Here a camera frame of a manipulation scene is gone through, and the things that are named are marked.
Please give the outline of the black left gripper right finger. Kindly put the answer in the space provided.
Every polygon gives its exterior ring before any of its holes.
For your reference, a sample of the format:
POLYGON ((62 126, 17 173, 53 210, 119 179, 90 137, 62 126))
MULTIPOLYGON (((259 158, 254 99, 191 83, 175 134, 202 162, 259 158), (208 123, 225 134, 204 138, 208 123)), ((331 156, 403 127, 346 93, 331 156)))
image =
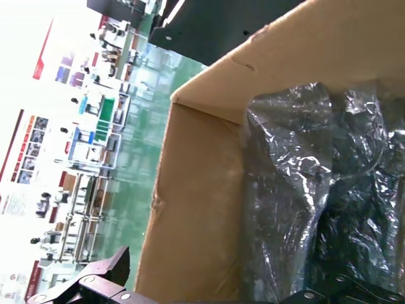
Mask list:
POLYGON ((404 297, 347 275, 326 276, 324 280, 283 300, 285 303, 404 303, 404 297))

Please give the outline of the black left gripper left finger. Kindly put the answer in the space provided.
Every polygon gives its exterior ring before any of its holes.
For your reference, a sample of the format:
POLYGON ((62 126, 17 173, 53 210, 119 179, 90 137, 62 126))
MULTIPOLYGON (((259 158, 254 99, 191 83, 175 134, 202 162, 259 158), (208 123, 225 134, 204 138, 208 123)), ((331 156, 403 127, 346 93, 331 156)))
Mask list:
POLYGON ((112 257, 91 262, 73 279, 33 295, 27 303, 151 303, 127 290, 130 250, 122 246, 112 257))

